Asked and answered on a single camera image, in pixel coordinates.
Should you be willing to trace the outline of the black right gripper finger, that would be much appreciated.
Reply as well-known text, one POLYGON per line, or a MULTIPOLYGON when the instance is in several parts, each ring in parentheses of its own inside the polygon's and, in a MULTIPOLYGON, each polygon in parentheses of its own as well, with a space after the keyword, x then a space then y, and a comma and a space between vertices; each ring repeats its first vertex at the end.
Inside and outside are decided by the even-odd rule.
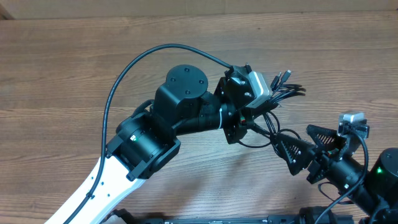
POLYGON ((313 142, 324 149, 341 149, 346 142, 344 138, 337 135, 337 131, 334 129, 309 124, 306 131, 313 142))
POLYGON ((306 169, 315 158, 316 146, 302 139, 279 133, 275 137, 277 150, 286 161, 292 175, 306 169))

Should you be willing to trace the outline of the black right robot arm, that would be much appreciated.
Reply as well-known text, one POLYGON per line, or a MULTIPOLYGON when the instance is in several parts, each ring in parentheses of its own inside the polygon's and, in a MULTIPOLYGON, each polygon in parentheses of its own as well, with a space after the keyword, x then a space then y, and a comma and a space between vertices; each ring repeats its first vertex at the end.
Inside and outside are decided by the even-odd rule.
POLYGON ((308 170, 311 184, 334 185, 340 197, 347 197, 362 209, 365 223, 397 223, 397 149, 381 152, 373 168, 369 167, 369 136, 366 123, 340 122, 337 130, 307 126, 313 142, 279 132, 276 148, 292 175, 308 170))

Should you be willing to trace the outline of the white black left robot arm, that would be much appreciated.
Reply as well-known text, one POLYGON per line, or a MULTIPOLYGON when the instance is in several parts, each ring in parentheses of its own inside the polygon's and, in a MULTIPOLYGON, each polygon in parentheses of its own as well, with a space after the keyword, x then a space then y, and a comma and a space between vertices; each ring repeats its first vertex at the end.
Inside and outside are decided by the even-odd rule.
POLYGON ((255 117, 275 108, 275 88, 247 65, 227 70, 214 92, 199 68, 171 68, 154 99, 119 124, 104 158, 49 222, 101 222, 178 154, 180 135, 222 129, 230 144, 239 142, 255 117))

